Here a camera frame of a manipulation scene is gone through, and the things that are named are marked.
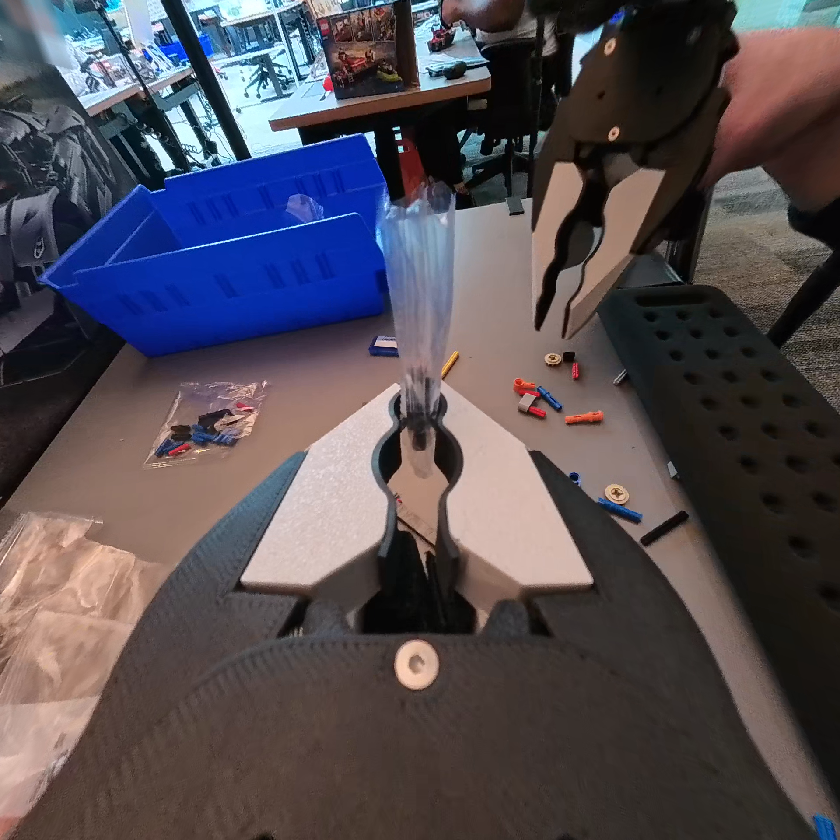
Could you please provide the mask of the colourful lego box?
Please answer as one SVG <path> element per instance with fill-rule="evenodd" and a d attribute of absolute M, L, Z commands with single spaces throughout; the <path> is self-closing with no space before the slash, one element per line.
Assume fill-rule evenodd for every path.
<path fill-rule="evenodd" d="M 311 10 L 336 99 L 419 87 L 410 2 L 319 2 Z"/>

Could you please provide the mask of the pile of lego part bags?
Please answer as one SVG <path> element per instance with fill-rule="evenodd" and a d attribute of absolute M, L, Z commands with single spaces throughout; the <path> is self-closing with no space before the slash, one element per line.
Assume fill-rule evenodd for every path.
<path fill-rule="evenodd" d="M 31 511 L 2 537 L 2 838 L 67 761 L 170 573 L 92 539 L 100 526 Z"/>

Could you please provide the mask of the cluttered workbench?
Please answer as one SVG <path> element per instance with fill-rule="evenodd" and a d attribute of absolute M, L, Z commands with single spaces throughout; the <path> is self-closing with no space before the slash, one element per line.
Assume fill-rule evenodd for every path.
<path fill-rule="evenodd" d="M 149 185 L 217 162 L 215 142 L 207 136 L 192 105 L 200 92 L 194 71 L 183 67 L 149 82 L 126 80 L 117 87 L 77 97 L 135 178 Z M 183 143 L 170 117 L 173 111 L 185 118 L 197 147 Z"/>

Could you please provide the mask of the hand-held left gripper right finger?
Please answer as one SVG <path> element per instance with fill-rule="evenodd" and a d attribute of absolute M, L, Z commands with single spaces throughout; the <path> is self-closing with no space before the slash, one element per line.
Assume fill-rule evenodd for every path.
<path fill-rule="evenodd" d="M 489 614 L 501 601 L 585 592 L 594 579 L 526 445 L 448 385 L 442 423 L 462 469 L 445 513 L 456 590 Z"/>

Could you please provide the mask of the scattered loose lego pieces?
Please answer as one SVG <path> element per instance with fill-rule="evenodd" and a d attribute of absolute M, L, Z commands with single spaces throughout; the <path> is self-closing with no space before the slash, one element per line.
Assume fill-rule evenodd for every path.
<path fill-rule="evenodd" d="M 543 362 L 550 368 L 569 364 L 572 380 L 577 382 L 581 378 L 581 367 L 573 351 L 562 353 L 547 353 Z M 603 410 L 593 410 L 585 413 L 567 414 L 559 399 L 557 399 L 545 386 L 536 381 L 517 377 L 513 380 L 512 390 L 519 397 L 518 411 L 520 414 L 545 419 L 548 415 L 546 409 L 540 405 L 544 403 L 552 411 L 562 415 L 566 426 L 599 425 L 605 420 Z M 617 483 L 605 486 L 602 494 L 595 498 L 595 504 L 615 519 L 620 519 L 632 524 L 643 523 L 644 517 L 641 512 L 631 509 L 628 506 L 631 500 L 628 490 Z M 685 510 L 679 510 L 670 518 L 662 521 L 656 527 L 646 532 L 639 540 L 645 548 L 662 540 L 665 536 L 686 525 L 690 515 Z"/>

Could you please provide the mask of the small clear lego bag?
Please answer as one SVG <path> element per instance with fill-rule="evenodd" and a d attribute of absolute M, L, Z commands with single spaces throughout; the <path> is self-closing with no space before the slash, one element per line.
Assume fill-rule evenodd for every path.
<path fill-rule="evenodd" d="M 442 370 L 453 311 L 455 193 L 423 182 L 398 201 L 384 194 L 376 231 L 402 365 L 402 452 L 414 475 L 431 477 Z"/>

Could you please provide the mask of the small bag of lego pieces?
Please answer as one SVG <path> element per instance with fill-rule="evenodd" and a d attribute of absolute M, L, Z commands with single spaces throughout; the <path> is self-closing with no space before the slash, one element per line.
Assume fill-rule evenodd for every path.
<path fill-rule="evenodd" d="M 267 381 L 179 384 L 143 468 L 227 457 L 254 432 L 269 388 Z"/>

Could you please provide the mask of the person's right hand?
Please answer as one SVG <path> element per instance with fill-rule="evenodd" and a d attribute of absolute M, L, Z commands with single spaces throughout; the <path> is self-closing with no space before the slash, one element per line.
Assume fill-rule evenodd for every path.
<path fill-rule="evenodd" d="M 839 31 L 788 28 L 739 37 L 723 71 L 730 102 L 701 180 L 763 168 L 804 212 L 839 195 Z"/>

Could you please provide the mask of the wooden-edged work table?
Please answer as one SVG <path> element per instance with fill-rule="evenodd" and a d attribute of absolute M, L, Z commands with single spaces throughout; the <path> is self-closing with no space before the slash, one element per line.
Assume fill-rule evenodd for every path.
<path fill-rule="evenodd" d="M 412 125 L 428 112 L 450 102 L 485 95 L 491 87 L 486 66 L 468 70 L 457 80 L 432 78 L 427 73 L 427 66 L 436 60 L 480 58 L 470 32 L 458 30 L 453 45 L 442 54 L 428 50 L 424 31 L 415 32 L 415 45 L 417 86 L 381 96 L 337 100 L 333 93 L 324 91 L 320 80 L 305 81 L 270 117 L 269 127 L 274 132 L 297 130 L 304 144 L 308 144 L 314 134 L 373 133 L 376 157 L 389 192 L 394 198 L 403 197 L 405 190 L 395 127 Z"/>

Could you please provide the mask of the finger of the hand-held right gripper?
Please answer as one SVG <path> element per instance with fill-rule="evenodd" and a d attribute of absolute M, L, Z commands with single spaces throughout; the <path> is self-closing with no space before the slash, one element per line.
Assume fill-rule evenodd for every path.
<path fill-rule="evenodd" d="M 571 161 L 539 160 L 534 171 L 531 216 L 532 320 L 540 331 L 552 307 L 569 255 L 574 210 L 585 185 Z"/>
<path fill-rule="evenodd" d="M 573 338 L 595 315 L 634 261 L 635 242 L 665 179 L 665 170 L 636 164 L 629 153 L 609 153 L 604 164 L 607 193 L 602 209 L 602 234 L 586 257 L 581 282 L 563 317 L 563 337 Z"/>

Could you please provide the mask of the black perforated office chair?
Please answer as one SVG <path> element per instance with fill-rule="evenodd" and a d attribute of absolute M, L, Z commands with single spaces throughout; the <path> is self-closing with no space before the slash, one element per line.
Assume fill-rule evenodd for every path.
<path fill-rule="evenodd" d="M 838 413 L 720 289 L 598 316 L 838 795 Z"/>

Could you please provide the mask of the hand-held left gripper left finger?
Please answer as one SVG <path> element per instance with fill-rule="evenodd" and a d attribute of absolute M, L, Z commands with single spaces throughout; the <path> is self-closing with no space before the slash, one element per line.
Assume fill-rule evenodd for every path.
<path fill-rule="evenodd" d="M 380 589 L 378 554 L 396 526 L 389 481 L 402 465 L 400 386 L 304 453 L 239 583 L 360 610 Z"/>

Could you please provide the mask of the blue plastic storage bin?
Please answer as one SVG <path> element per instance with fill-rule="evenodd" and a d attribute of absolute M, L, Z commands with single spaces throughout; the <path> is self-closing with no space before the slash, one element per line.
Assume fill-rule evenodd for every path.
<path fill-rule="evenodd" d="M 148 357 L 377 316 L 384 192 L 362 134 L 139 185 L 42 281 Z M 294 224 L 295 193 L 325 218 Z"/>

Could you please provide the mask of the black lego set box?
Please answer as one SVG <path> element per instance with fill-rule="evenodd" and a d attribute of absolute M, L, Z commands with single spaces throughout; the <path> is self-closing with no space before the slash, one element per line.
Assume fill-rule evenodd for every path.
<path fill-rule="evenodd" d="M 123 346 L 42 276 L 136 181 L 53 66 L 2 58 L 1 120 L 5 503 Z"/>

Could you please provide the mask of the black metal post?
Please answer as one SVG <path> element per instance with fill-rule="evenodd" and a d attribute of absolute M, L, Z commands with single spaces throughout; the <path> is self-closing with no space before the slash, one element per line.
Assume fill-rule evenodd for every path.
<path fill-rule="evenodd" d="M 229 107 L 224 90 L 216 78 L 215 71 L 204 54 L 200 38 L 183 1 L 161 1 L 161 5 L 185 50 L 199 86 L 215 112 L 229 149 L 237 161 L 249 160 L 251 158 L 249 147 Z"/>

